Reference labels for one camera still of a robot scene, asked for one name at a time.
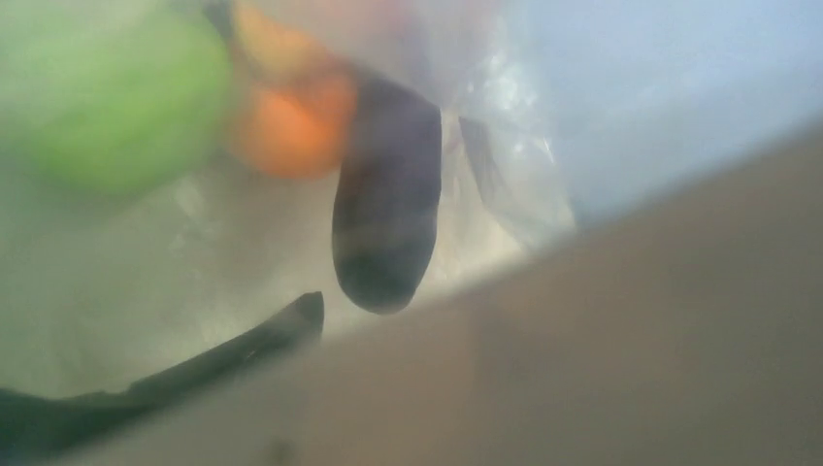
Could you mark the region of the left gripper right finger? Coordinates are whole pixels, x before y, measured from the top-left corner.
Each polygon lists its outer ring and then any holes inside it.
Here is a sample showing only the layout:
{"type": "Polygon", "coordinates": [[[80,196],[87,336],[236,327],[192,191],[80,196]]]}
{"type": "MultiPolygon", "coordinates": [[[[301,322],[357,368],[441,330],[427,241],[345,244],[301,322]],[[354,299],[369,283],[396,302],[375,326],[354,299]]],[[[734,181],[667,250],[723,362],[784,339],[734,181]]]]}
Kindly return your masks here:
{"type": "Polygon", "coordinates": [[[822,130],[68,465],[818,465],[822,130]]]}

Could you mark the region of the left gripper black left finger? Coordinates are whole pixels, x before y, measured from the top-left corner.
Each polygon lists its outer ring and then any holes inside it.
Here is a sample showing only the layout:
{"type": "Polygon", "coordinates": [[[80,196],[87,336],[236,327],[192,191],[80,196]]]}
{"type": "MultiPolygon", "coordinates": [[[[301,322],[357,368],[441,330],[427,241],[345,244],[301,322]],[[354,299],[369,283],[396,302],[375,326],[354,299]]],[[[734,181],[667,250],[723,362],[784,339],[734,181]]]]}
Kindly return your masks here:
{"type": "Polygon", "coordinates": [[[4,388],[1,455],[50,458],[75,449],[142,416],[170,408],[261,361],[289,354],[318,339],[324,318],[322,293],[305,293],[247,332],[139,379],[120,392],[47,398],[4,388]]]}

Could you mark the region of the clear zip top bag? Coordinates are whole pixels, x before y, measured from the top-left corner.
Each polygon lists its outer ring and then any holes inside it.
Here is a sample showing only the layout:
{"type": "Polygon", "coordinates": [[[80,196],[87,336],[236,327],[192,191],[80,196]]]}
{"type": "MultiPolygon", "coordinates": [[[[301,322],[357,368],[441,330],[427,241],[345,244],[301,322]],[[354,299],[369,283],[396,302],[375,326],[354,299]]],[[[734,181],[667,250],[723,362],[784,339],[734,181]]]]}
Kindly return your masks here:
{"type": "Polygon", "coordinates": [[[336,66],[442,113],[430,264],[409,305],[496,282],[582,231],[822,122],[818,1],[186,1],[227,49],[221,136],[125,194],[1,160],[1,387],[120,392],[319,291],[329,336],[383,315],[337,281],[341,165],[257,172],[226,146],[238,65],[336,66]]]}

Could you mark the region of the green fake apple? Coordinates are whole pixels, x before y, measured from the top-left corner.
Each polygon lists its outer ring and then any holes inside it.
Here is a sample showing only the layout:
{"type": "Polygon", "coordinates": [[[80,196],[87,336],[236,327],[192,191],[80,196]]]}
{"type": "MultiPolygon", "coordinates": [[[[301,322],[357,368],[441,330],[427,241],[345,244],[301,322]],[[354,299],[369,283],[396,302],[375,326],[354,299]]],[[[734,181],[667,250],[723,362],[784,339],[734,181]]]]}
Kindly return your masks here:
{"type": "Polygon", "coordinates": [[[125,194],[180,175],[216,146],[232,70],[186,1],[5,1],[1,160],[125,194]]]}

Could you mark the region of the purple fake eggplant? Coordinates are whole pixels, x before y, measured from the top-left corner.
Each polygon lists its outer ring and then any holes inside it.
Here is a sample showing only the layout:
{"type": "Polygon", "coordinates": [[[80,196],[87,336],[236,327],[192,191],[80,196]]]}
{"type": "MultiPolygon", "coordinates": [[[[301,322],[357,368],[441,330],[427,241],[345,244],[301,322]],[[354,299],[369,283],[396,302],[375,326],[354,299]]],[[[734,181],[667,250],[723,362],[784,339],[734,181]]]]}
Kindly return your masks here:
{"type": "Polygon", "coordinates": [[[442,152],[436,105],[384,78],[362,81],[331,237],[337,281],[357,307],[391,315],[414,297],[437,239],[442,152]]]}

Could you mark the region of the orange fake fruit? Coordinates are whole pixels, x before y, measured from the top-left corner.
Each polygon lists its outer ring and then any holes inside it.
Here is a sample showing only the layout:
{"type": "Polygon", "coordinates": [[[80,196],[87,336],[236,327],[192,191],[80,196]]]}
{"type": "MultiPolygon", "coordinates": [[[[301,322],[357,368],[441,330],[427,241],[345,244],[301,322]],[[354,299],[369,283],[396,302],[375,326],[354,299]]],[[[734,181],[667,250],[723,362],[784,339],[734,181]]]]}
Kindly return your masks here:
{"type": "Polygon", "coordinates": [[[241,65],[235,76],[241,96],[226,142],[232,155],[282,179],[319,179],[339,168],[357,109],[352,68],[315,70],[277,84],[241,65]]]}

